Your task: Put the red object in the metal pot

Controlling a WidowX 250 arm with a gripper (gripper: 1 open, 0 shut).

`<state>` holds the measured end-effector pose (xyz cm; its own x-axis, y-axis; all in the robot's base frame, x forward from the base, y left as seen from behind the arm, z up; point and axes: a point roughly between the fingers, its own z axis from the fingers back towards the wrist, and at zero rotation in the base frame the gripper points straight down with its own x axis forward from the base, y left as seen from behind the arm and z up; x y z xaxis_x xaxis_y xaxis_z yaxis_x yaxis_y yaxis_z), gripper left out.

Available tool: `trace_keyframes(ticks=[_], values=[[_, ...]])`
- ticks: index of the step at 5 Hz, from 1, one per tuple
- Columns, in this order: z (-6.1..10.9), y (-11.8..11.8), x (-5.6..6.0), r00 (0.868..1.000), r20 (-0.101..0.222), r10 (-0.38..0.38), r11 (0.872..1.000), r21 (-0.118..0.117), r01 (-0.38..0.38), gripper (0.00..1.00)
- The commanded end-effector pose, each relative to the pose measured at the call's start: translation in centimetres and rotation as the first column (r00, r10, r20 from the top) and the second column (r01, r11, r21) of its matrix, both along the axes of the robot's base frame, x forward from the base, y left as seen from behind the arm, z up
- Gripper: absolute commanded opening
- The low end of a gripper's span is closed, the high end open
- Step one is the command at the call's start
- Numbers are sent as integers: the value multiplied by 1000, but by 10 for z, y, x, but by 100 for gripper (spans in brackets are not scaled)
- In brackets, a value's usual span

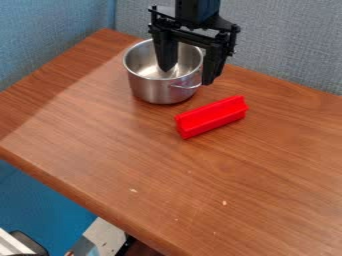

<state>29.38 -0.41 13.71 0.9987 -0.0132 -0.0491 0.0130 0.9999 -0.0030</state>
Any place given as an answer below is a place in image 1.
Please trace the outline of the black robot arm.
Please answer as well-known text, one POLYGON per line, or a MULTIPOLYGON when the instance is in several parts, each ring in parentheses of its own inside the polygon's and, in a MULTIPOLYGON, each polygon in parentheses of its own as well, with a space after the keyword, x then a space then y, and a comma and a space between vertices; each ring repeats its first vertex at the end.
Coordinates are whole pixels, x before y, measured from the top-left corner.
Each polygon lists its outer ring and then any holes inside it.
POLYGON ((178 44, 186 43, 206 51, 202 84, 210 85, 221 76, 229 57, 236 54, 238 24, 220 14, 221 0, 176 0, 173 7, 149 8, 159 68, 168 72, 178 62, 178 44))

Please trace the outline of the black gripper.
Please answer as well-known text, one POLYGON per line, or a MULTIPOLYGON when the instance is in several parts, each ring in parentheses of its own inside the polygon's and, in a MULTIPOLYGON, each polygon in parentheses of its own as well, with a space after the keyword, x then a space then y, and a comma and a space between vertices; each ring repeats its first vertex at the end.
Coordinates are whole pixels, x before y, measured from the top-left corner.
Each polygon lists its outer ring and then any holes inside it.
MULTIPOLYGON (((237 35, 241 32, 241 27, 221 17, 220 10, 220 4, 176 4, 173 7, 153 5, 149 8, 153 23, 166 20, 174 28, 220 32, 202 46, 206 51, 204 85, 210 85, 221 75, 226 58, 236 53, 237 35)), ((169 30, 154 30, 153 39, 159 68, 169 72, 178 62, 178 39, 169 30)))

